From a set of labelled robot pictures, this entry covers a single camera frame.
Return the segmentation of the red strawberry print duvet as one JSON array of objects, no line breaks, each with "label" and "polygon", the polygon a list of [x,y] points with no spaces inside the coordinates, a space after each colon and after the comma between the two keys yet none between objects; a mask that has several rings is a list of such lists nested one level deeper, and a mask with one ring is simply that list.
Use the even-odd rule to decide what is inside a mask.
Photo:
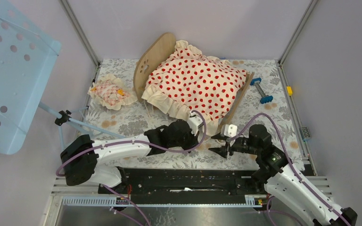
[{"label": "red strawberry print duvet", "polygon": [[227,60],[205,56],[185,40],[150,73],[142,99],[172,118],[187,120],[200,112],[207,134],[216,134],[220,121],[231,110],[237,93],[250,73]]}]

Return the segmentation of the wooden pet bed frame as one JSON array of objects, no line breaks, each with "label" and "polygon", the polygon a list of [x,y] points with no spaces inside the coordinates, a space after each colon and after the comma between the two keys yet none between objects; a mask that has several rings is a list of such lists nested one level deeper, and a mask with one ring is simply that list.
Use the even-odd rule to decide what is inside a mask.
[{"label": "wooden pet bed frame", "polygon": [[[147,102],[146,100],[142,99],[142,94],[145,90],[148,77],[150,73],[159,66],[160,63],[165,61],[175,51],[176,42],[177,40],[175,39],[175,36],[170,32],[166,32],[162,34],[140,58],[135,69],[133,78],[133,86],[138,101],[142,103]],[[250,78],[247,80],[244,87],[237,93],[236,101],[232,105],[231,110],[220,121],[218,129],[220,129],[225,124],[230,124],[230,121],[240,101],[243,99],[245,92],[249,88],[250,82],[253,79],[253,73],[249,73]]]}]

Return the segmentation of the checkered ruffled pillow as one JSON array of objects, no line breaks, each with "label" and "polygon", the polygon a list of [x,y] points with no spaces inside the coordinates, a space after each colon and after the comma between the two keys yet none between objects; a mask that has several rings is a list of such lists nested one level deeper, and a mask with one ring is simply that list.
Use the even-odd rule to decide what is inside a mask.
[{"label": "checkered ruffled pillow", "polygon": [[116,111],[138,100],[135,93],[114,74],[99,77],[92,83],[88,95],[103,107]]}]

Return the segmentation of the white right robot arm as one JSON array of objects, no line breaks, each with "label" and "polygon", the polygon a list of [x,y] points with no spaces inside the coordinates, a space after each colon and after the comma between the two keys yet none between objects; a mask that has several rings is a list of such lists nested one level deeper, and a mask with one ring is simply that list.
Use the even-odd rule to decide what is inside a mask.
[{"label": "white right robot arm", "polygon": [[282,201],[307,224],[313,226],[354,226],[357,213],[350,207],[342,208],[322,193],[302,172],[295,169],[291,159],[272,143],[271,134],[264,125],[249,128],[247,137],[236,134],[235,125],[224,125],[212,139],[224,140],[225,145],[210,151],[226,158],[234,152],[256,155],[259,169],[252,174],[251,187],[258,194],[268,193]]}]

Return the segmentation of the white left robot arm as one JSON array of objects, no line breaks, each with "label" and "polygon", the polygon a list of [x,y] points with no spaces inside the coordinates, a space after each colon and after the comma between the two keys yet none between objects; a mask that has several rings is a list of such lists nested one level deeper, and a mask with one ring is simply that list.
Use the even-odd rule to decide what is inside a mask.
[{"label": "white left robot arm", "polygon": [[190,152],[202,143],[198,140],[200,128],[206,132],[206,122],[193,113],[186,121],[179,119],[129,138],[93,140],[87,134],[81,135],[60,154],[62,165],[57,176],[64,177],[67,186],[92,182],[106,185],[117,194],[123,193],[127,189],[125,173],[119,167],[107,166],[107,162],[166,152]]}]

